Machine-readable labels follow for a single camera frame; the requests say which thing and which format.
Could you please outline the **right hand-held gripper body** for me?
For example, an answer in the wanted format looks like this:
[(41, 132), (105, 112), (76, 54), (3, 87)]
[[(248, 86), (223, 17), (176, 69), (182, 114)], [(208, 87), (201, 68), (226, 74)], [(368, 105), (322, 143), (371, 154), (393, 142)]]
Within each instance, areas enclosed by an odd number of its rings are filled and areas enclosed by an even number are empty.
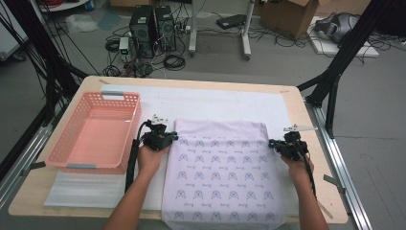
[(276, 142), (276, 151), (291, 160), (300, 160), (308, 153), (307, 143), (301, 140), (301, 131), (317, 130), (315, 126), (293, 125), (283, 129), (283, 141)]

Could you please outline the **lilac printed towel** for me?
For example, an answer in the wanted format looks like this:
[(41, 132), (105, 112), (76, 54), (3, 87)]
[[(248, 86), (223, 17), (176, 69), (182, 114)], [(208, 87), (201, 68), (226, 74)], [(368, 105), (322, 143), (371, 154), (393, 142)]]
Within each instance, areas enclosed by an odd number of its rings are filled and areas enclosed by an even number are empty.
[(162, 219), (171, 230), (275, 230), (284, 224), (266, 125), (178, 120)]

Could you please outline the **pink plastic basket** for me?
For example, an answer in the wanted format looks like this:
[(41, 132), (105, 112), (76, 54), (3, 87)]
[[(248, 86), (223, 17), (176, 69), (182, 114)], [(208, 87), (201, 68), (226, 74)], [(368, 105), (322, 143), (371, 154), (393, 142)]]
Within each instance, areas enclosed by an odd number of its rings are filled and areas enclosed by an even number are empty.
[(66, 173), (125, 173), (141, 114), (136, 92), (82, 93), (45, 163)]

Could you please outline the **person's left hand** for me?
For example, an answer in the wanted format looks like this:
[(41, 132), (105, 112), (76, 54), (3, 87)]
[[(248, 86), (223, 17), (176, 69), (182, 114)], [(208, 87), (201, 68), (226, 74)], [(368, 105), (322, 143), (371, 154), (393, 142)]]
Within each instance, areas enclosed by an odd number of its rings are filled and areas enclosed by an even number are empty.
[(163, 155), (168, 151), (169, 148), (152, 150), (146, 146), (140, 147), (138, 153), (138, 176), (151, 179), (159, 169)]

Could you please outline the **person's right hand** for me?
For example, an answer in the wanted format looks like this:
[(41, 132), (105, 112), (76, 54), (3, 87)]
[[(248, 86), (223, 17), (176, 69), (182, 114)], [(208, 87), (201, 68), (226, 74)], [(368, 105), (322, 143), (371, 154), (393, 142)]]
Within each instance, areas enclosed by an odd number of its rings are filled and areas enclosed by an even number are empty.
[(282, 156), (281, 160), (287, 165), (289, 176), (295, 188), (297, 190), (305, 189), (310, 191), (312, 183), (310, 182), (305, 163), (303, 161), (291, 160), (285, 156)]

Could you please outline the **white grid mat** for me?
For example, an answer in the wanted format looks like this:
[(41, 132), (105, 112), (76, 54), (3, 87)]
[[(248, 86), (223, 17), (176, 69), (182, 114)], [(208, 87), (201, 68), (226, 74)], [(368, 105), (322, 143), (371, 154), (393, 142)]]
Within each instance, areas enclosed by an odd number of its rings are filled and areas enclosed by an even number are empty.
[[(146, 98), (143, 105), (147, 114), (163, 116), (168, 119), (172, 129), (175, 129), (175, 122), (178, 120), (263, 123), (266, 125), (269, 142), (270, 139), (282, 139), (285, 134), (283, 129), (293, 125), (280, 93), (146, 86), (139, 90)], [(293, 198), (285, 180), (285, 166), (278, 154), (274, 153), (283, 205), (287, 213)]]

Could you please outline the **pale tape strip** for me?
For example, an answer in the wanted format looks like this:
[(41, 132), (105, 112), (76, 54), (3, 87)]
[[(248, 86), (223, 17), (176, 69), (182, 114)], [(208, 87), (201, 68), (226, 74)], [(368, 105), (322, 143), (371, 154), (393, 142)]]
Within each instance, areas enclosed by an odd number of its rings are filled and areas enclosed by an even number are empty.
[(329, 218), (333, 219), (333, 214), (322, 204), (321, 201), (317, 201), (320, 209), (324, 212), (324, 214)]

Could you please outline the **white foam sheet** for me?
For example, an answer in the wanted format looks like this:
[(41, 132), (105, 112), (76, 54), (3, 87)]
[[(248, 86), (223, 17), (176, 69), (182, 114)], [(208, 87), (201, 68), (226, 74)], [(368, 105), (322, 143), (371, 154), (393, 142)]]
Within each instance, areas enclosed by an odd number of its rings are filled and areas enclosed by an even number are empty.
[(58, 171), (45, 206), (114, 208), (124, 195), (123, 174)]

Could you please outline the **white wheeled stand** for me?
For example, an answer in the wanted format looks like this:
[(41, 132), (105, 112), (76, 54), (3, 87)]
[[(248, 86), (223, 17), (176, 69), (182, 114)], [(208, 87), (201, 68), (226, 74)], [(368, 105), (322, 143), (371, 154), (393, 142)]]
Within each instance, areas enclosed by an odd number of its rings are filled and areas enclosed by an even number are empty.
[[(194, 54), (196, 52), (196, 42), (197, 42), (196, 17), (198, 15), (198, 10), (197, 10), (197, 6), (196, 6), (197, 0), (191, 0), (191, 1), (192, 1), (192, 16), (191, 16), (192, 23), (191, 23), (191, 29), (190, 29), (189, 53), (190, 53), (191, 57), (193, 58)], [(248, 8), (247, 8), (247, 13), (246, 13), (246, 17), (245, 17), (245, 23), (243, 24), (243, 27), (240, 29), (240, 37), (241, 37), (241, 41), (242, 41), (243, 57), (246, 60), (249, 60), (252, 55), (250, 41), (249, 41), (249, 29), (250, 29), (250, 24), (251, 24), (256, 0), (247, 0), (247, 1), (248, 1)]]

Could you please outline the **slim black computer tower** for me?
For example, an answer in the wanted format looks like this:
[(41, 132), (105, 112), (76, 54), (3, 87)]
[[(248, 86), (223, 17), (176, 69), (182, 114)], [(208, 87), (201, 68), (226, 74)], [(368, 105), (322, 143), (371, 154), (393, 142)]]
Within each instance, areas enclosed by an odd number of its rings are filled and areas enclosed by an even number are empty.
[(158, 38), (161, 50), (171, 52), (176, 50), (174, 19), (169, 6), (155, 8)]

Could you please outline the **black flat box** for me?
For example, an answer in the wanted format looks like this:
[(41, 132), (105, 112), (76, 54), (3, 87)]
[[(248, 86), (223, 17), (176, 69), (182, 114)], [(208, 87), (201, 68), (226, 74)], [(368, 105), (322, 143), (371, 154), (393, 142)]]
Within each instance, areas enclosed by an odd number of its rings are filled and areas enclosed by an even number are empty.
[(223, 30), (241, 26), (246, 20), (245, 14), (236, 14), (216, 20), (216, 25)]

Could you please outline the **clear plastic bag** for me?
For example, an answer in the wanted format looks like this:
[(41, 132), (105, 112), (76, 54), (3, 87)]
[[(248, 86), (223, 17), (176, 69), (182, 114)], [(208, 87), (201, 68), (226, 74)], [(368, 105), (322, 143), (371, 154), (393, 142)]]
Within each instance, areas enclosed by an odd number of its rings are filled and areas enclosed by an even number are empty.
[(87, 14), (73, 14), (67, 16), (65, 22), (70, 34), (89, 33), (98, 29), (97, 23)]

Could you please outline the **round white table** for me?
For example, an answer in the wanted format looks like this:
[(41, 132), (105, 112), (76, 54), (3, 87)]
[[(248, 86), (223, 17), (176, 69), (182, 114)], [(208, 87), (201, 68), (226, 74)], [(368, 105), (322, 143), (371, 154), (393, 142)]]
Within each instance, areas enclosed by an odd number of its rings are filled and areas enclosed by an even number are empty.
[(61, 3), (58, 6), (43, 6), (41, 4), (38, 5), (39, 9), (42, 12), (60, 12), (60, 11), (66, 11), (66, 10), (70, 10), (79, 6), (84, 6), (87, 2), (89, 2), (90, 0), (78, 0), (78, 2), (67, 2), (64, 1), (63, 3)]

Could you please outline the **white cabinet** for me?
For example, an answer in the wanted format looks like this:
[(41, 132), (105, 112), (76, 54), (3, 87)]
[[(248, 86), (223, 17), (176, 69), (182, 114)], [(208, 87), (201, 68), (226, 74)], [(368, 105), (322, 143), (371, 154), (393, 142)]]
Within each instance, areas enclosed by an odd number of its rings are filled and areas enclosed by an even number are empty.
[(5, 25), (14, 29), (24, 41), (28, 39), (4, 1), (0, 0), (0, 61), (7, 60), (20, 47)]

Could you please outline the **aluminium rail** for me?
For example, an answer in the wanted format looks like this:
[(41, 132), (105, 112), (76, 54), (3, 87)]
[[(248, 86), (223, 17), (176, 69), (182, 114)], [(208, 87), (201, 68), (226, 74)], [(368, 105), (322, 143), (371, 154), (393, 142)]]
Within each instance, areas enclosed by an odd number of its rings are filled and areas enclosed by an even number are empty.
[(58, 105), (55, 114), (48, 118), (44, 106), (0, 163), (0, 211), (16, 191), (20, 181), (26, 177), (20, 175), (21, 170), (35, 163), (66, 108), (66, 105)]
[(325, 153), (327, 164), (333, 174), (333, 178), (340, 181), (341, 185), (347, 189), (344, 194), (340, 194), (344, 202), (346, 215), (350, 223), (357, 230), (372, 230), (371, 222), (356, 191), (350, 172), (342, 156), (342, 152), (335, 138), (331, 138), (325, 128), (326, 115), (321, 107), (314, 107), (310, 103), (305, 103), (312, 124), (317, 127), (316, 133), (319, 142)]

